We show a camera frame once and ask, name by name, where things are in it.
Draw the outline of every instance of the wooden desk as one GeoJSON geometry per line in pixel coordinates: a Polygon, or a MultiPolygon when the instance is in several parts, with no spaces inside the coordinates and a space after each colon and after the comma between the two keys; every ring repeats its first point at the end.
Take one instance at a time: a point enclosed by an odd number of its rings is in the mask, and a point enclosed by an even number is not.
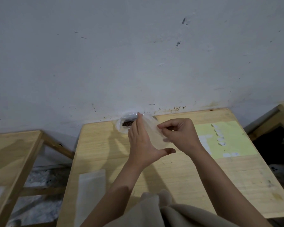
{"type": "Polygon", "coordinates": [[[284,127],[284,102],[278,105],[278,112],[263,122],[257,129],[255,129],[248,136],[252,141],[265,133],[269,133],[279,126],[284,127]]]}
{"type": "Polygon", "coordinates": [[[74,158],[73,152],[39,130],[0,134],[0,227],[8,222],[19,196],[64,192],[63,188],[23,188],[43,144],[74,158]]]}
{"type": "MultiPolygon", "coordinates": [[[[172,118],[191,118],[195,124],[236,121],[229,109],[168,114],[157,118],[159,122],[172,118]]],[[[74,225],[79,174],[105,169],[109,188],[126,162],[129,148],[127,134],[119,133],[112,121],[83,126],[57,226],[74,225]]],[[[264,217],[284,216],[284,190],[259,154],[216,161],[264,217]]],[[[176,203],[197,206],[214,213],[194,164],[179,150],[143,171],[127,209],[138,202],[143,192],[156,193],[161,189],[169,190],[176,203]]]]}

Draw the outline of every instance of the dark brown contents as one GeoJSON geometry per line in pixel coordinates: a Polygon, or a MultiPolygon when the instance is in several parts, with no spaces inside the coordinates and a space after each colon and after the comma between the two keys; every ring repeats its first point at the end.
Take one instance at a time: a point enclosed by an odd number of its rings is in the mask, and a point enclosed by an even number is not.
{"type": "Polygon", "coordinates": [[[122,123],[122,126],[131,126],[133,124],[133,121],[125,121],[122,123]]]}

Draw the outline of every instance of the person's left hand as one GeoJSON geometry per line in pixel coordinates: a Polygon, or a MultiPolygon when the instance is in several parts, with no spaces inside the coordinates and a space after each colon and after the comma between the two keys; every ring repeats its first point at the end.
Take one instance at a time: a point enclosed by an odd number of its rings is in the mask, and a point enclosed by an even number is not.
{"type": "Polygon", "coordinates": [[[143,125],[142,114],[139,112],[138,118],[128,131],[128,137],[130,142],[128,163],[138,167],[141,171],[160,158],[176,152],[173,148],[158,150],[152,145],[143,125]]]}

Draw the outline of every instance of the plastic bag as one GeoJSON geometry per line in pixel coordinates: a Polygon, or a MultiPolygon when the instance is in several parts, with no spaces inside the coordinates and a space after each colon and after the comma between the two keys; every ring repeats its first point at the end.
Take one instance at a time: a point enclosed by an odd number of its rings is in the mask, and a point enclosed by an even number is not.
{"type": "MultiPolygon", "coordinates": [[[[116,123],[116,128],[121,133],[128,133],[128,130],[131,126],[122,126],[124,122],[133,121],[137,119],[137,113],[128,113],[127,115],[122,116],[116,123]]],[[[151,140],[152,145],[156,149],[166,148],[168,143],[166,141],[166,137],[162,134],[161,130],[157,127],[159,122],[148,114],[144,114],[142,116],[143,124],[146,129],[146,132],[151,140]]]]}

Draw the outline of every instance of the white wall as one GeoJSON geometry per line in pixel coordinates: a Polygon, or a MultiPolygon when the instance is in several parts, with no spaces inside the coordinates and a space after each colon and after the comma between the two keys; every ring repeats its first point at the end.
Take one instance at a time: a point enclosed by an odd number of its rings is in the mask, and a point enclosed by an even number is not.
{"type": "Polygon", "coordinates": [[[283,100],[284,0],[0,0],[0,133],[283,100]]]}

